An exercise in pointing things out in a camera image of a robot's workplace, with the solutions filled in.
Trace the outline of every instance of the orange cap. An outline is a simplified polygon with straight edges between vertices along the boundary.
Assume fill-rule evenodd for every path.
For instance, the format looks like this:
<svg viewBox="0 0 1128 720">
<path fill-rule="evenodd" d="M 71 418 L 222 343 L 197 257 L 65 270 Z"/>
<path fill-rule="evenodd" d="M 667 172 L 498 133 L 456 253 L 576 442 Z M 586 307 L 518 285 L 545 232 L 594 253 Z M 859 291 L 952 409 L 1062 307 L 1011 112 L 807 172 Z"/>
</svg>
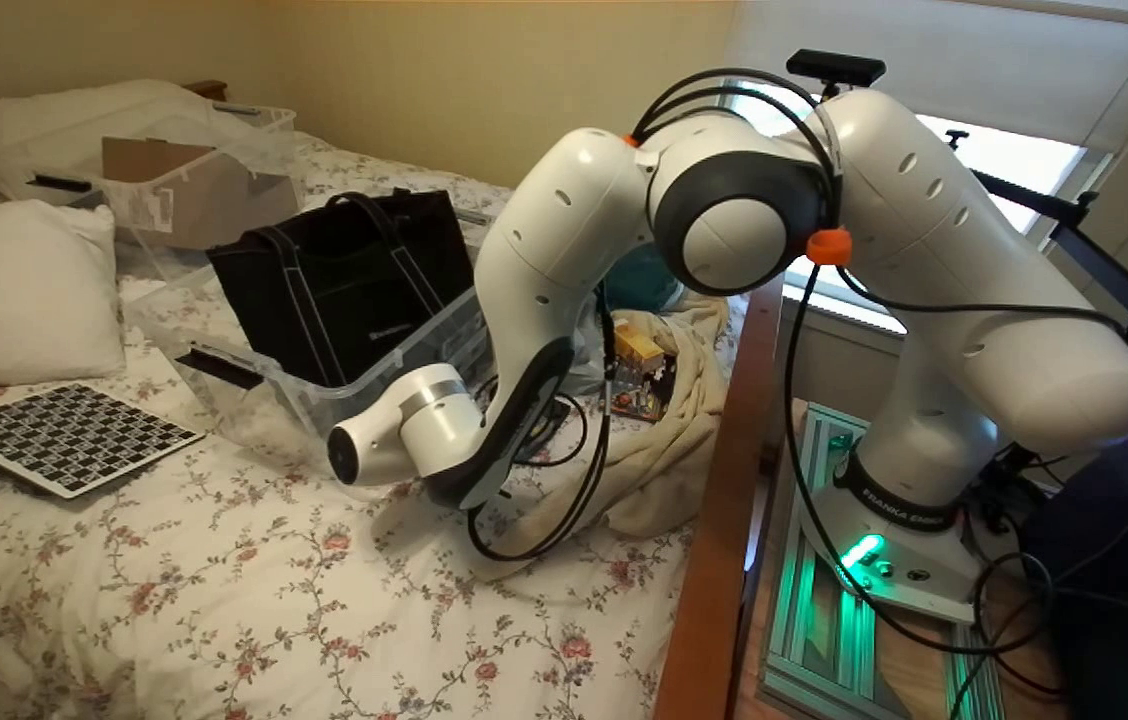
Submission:
<svg viewBox="0 0 1128 720">
<path fill-rule="evenodd" d="M 853 232 L 848 227 L 820 227 L 807 238 L 805 257 L 813 264 L 853 264 Z"/>
</svg>

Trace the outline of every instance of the bed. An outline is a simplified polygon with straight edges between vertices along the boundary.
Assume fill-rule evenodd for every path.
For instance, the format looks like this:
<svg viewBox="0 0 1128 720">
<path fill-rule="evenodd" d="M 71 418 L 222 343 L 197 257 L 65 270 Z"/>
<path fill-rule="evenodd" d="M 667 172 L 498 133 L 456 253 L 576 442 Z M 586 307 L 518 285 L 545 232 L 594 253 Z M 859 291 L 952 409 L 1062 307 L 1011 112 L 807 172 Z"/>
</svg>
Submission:
<svg viewBox="0 0 1128 720">
<path fill-rule="evenodd" d="M 305 133 L 297 159 L 305 205 L 442 189 L 470 250 L 506 199 Z M 114 307 L 159 285 L 120 261 Z M 460 515 L 408 515 L 408 484 L 345 487 L 217 432 L 71 503 L 0 478 L 0 717 L 725 717 L 781 458 L 777 312 L 763 290 L 710 338 L 726 398 L 703 409 L 703 459 L 667 467 L 700 495 L 690 524 L 594 519 L 512 574 L 470 564 Z M 127 319 L 120 347 L 124 374 L 92 388 L 204 422 Z"/>
</svg>

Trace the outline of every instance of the floral bedspread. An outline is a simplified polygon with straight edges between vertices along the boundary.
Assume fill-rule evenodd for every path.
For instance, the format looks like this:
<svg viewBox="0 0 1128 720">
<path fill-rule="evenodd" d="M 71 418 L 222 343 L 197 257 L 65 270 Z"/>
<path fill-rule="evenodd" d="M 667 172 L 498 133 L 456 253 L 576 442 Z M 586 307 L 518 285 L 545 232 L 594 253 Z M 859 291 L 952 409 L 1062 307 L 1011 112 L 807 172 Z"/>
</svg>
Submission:
<svg viewBox="0 0 1128 720">
<path fill-rule="evenodd" d="M 504 193 L 305 145 L 305 193 L 448 189 L 470 242 Z M 127 302 L 153 281 L 124 281 Z M 173 363 L 124 331 L 95 388 L 204 424 Z M 649 717 L 687 534 L 591 530 L 479 581 L 465 519 L 408 484 L 345 487 L 229 438 L 58 503 L 0 478 L 4 717 Z"/>
</svg>

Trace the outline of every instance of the plastic bin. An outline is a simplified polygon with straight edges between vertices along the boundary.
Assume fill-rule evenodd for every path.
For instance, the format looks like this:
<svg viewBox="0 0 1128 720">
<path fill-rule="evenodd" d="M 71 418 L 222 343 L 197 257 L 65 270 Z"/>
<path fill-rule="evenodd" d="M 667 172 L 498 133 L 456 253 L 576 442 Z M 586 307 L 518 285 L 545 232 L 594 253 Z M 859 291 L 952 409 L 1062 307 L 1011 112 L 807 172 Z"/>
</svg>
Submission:
<svg viewBox="0 0 1128 720">
<path fill-rule="evenodd" d="M 330 478 L 322 458 L 330 424 L 376 403 L 397 376 L 419 363 L 452 363 L 470 393 L 493 376 L 493 343 L 476 291 L 456 297 L 345 388 L 297 381 L 274 362 L 256 358 L 211 270 L 197 270 L 141 297 L 127 305 L 127 319 L 173 362 L 178 381 L 211 413 L 218 438 L 242 450 L 284 438 L 322 478 Z"/>
<path fill-rule="evenodd" d="M 292 122 L 287 108 L 217 103 L 206 116 L 102 137 L 101 193 L 156 278 L 182 278 L 204 264 L 204 250 L 300 208 Z"/>
</svg>

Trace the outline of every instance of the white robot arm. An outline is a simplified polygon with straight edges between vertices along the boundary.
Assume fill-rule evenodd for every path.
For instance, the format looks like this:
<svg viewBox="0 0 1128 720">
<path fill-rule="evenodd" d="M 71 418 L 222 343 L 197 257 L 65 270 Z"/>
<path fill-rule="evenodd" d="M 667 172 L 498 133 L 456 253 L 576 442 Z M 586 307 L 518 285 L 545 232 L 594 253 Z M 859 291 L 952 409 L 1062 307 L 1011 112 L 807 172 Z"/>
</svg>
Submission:
<svg viewBox="0 0 1128 720">
<path fill-rule="evenodd" d="M 853 273 L 881 297 L 1092 312 L 908 108 L 856 87 L 820 103 L 820 126 L 825 148 L 726 112 L 687 112 L 638 148 L 568 133 L 476 261 L 493 403 L 479 413 L 452 369 L 419 369 L 329 438 L 337 471 L 356 479 L 405 450 L 431 502 L 479 507 L 568 374 L 591 290 L 635 244 L 661 244 L 687 290 L 733 297 L 770 281 L 817 227 L 842 226 Z M 856 450 L 853 503 L 870 507 L 856 515 L 931 534 L 1005 442 L 1075 454 L 1128 438 L 1128 343 L 1112 330 L 1055 312 L 896 316 L 908 347 Z"/>
</svg>

